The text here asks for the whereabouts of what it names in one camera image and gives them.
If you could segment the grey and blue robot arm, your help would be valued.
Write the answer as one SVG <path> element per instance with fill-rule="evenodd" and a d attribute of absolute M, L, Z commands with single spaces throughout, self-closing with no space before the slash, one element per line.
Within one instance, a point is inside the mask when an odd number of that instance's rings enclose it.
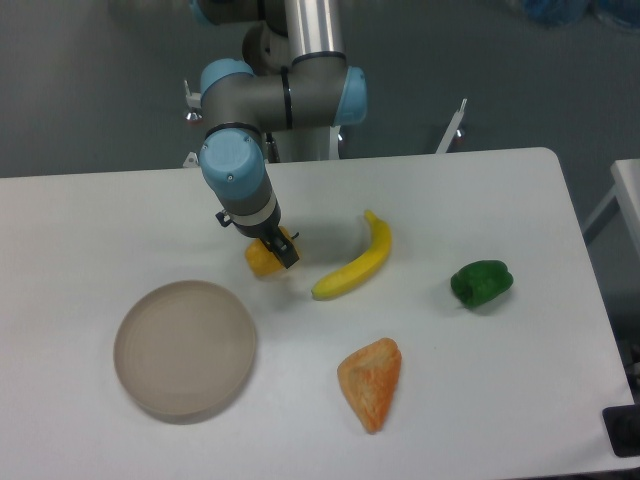
<path fill-rule="evenodd" d="M 364 73 L 347 63 L 336 1 L 193 1 L 203 21 L 253 21 L 283 46 L 259 45 L 274 72 L 262 74 L 247 58 L 220 59 L 200 77 L 206 134 L 198 155 L 209 188 L 233 225 L 259 240 L 285 268 L 298 259 L 280 230 L 281 211 L 266 171 L 263 141 L 275 132 L 354 125 L 367 114 Z"/>

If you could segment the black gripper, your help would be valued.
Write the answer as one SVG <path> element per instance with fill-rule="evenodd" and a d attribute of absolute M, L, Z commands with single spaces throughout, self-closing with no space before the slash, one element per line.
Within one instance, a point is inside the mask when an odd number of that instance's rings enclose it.
<path fill-rule="evenodd" d="M 257 210 L 249 204 L 238 204 L 218 212 L 216 218 L 223 227 L 233 225 L 241 234 L 260 239 L 285 269 L 299 261 L 293 237 L 285 227 L 279 226 L 281 210 L 278 205 Z"/>

